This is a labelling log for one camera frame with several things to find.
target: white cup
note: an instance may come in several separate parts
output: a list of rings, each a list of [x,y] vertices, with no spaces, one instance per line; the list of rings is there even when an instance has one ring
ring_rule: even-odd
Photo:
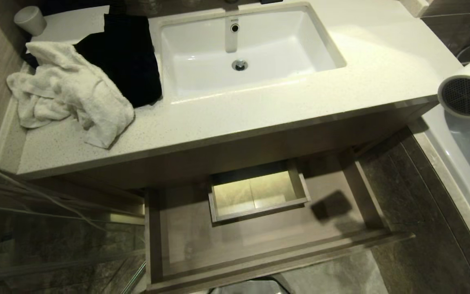
[[[13,17],[13,22],[33,36],[41,35],[47,27],[47,21],[37,6],[27,6],[21,9]]]

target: drawer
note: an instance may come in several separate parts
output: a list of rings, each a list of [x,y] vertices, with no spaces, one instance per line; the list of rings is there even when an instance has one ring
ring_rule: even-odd
[[[295,160],[283,160],[211,176],[211,221],[226,222],[263,216],[310,201]]]
[[[414,236],[388,229],[350,151],[297,158],[286,167],[299,193],[292,201],[304,203],[269,205],[265,214],[245,215],[256,216],[251,218],[215,222],[209,183],[147,192],[147,292],[195,292]]]

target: sink drain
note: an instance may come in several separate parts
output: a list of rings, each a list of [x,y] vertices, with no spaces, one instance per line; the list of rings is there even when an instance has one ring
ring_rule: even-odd
[[[236,71],[243,71],[248,68],[248,62],[246,62],[246,60],[237,59],[233,61],[231,67],[233,67],[233,69]]]

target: bathroom vanity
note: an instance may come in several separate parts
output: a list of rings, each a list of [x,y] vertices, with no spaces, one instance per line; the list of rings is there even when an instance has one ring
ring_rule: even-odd
[[[86,145],[73,119],[21,129],[14,101],[0,132],[0,170],[34,184],[148,187],[149,292],[244,281],[412,236],[387,228],[355,159],[438,104],[438,85],[462,65],[395,0],[238,8],[150,19],[163,98],[137,108],[110,150]],[[280,160],[296,162],[309,201],[212,221],[211,175]]]

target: undermount sink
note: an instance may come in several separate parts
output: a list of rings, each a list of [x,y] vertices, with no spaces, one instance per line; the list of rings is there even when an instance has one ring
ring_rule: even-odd
[[[162,85],[173,101],[346,65],[309,6],[171,24],[161,34]]]

